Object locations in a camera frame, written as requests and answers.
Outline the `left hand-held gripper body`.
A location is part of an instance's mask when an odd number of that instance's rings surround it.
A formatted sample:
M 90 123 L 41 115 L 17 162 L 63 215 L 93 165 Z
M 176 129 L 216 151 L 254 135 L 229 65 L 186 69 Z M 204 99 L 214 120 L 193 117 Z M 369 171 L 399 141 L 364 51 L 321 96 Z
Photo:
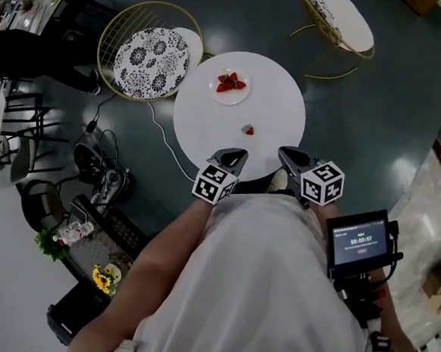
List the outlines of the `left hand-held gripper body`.
M 239 176 L 232 175 L 229 169 L 206 161 L 206 164 L 197 173 L 192 187 L 192 195 L 211 205 L 216 205 L 232 194 L 238 181 Z

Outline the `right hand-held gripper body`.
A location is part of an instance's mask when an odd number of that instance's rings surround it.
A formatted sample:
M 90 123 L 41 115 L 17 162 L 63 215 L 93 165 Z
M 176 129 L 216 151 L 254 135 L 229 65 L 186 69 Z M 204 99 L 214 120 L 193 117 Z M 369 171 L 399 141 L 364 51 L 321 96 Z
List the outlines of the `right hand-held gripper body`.
M 299 177 L 293 177 L 297 200 L 305 205 L 326 206 L 343 196 L 345 173 L 334 162 L 318 164 Z

